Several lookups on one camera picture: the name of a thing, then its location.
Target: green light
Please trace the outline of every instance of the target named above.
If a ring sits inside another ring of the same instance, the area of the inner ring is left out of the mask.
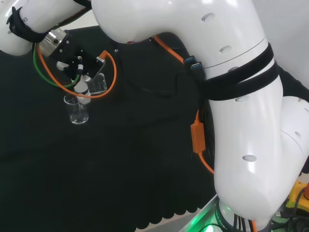
[[[195,219],[193,219],[193,220],[191,221],[191,225],[194,225],[196,222],[197,222],[197,218],[195,218]]]
[[[206,227],[204,232],[213,232],[213,227],[212,226]]]

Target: clear glass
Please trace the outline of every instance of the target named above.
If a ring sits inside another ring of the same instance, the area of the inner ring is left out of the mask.
[[[71,123],[79,125],[88,121],[87,107],[81,104],[77,97],[67,94],[64,97],[64,103],[66,104]]]
[[[103,73],[98,73],[88,84],[91,95],[99,95],[107,91],[105,76]]]

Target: orange connector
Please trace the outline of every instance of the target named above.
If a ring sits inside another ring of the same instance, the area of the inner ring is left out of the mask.
[[[199,121],[198,113],[199,113],[199,111],[197,112],[197,117],[195,119],[195,122],[191,125],[193,152],[198,154],[199,158],[201,159],[201,161],[205,165],[205,167],[212,174],[214,174],[213,169],[207,164],[207,162],[205,161],[205,159],[203,157],[203,151],[206,150],[204,124]]]
[[[202,153],[206,150],[205,135],[204,135],[204,124],[200,121],[195,120],[194,124],[191,125],[191,135],[194,153]]]

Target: green cable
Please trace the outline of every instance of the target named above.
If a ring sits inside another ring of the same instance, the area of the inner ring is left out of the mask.
[[[33,51],[33,64],[34,64],[34,67],[35,67],[36,71],[38,72],[38,74],[39,74],[47,83],[49,83],[49,84],[51,84],[51,85],[53,85],[53,86],[59,87],[56,83],[54,83],[54,82],[50,81],[48,78],[46,78],[46,76],[44,76],[44,74],[41,72],[41,70],[40,70],[40,68],[39,68],[39,66],[38,66],[38,63],[37,63],[37,57],[36,57],[36,53],[35,53],[35,51],[36,51],[36,46],[37,46],[37,45],[35,44],[35,46],[34,46],[34,51]],[[76,79],[72,82],[72,84],[69,84],[69,85],[66,85],[66,86],[63,86],[63,87],[65,87],[65,88],[70,88],[70,87],[74,86],[74,85],[77,83],[78,80],[79,80],[79,75],[76,76]]]

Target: yellow machine part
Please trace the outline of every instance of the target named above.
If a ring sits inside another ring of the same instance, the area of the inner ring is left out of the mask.
[[[296,181],[296,183],[294,184],[294,187],[290,193],[290,197],[288,202],[286,203],[286,207],[287,208],[294,208],[295,206],[295,202],[297,199],[297,196],[299,194],[299,192],[303,189],[307,187],[306,183],[302,183],[300,181]],[[309,212],[309,200],[307,200],[304,195],[302,194],[302,196],[299,199],[299,203],[297,206],[298,209],[303,209],[307,212]]]

